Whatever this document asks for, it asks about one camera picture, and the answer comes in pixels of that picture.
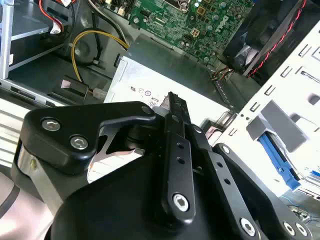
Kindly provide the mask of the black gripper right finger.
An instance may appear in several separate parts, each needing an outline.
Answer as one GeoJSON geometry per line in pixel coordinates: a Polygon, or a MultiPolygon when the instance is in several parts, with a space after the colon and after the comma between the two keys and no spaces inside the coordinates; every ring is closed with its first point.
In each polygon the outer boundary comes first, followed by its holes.
{"type": "Polygon", "coordinates": [[[184,123],[191,150],[216,190],[221,229],[231,240],[311,240],[308,227],[226,145],[211,147],[191,123],[185,100],[174,97],[174,114],[184,123]]]}

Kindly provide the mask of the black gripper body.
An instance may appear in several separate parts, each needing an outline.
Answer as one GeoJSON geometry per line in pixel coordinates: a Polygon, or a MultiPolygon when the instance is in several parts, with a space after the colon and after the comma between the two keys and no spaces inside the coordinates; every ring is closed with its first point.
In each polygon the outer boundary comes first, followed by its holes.
{"type": "Polygon", "coordinates": [[[231,240],[217,191],[192,151],[187,128],[164,147],[73,193],[58,210],[53,240],[231,240]]]}

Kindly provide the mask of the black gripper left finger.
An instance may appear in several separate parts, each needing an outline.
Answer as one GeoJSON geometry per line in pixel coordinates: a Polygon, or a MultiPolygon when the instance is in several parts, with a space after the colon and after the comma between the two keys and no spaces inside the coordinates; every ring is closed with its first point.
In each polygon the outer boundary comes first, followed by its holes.
{"type": "Polygon", "coordinates": [[[170,92],[165,98],[165,116],[140,101],[33,110],[24,119],[21,142],[29,154],[58,174],[57,190],[72,190],[68,199],[90,184],[81,176],[103,151],[102,138],[109,143],[107,153],[142,149],[141,157],[147,157],[164,148],[167,129],[177,133],[185,130],[186,126],[175,115],[175,96],[170,92]]]}

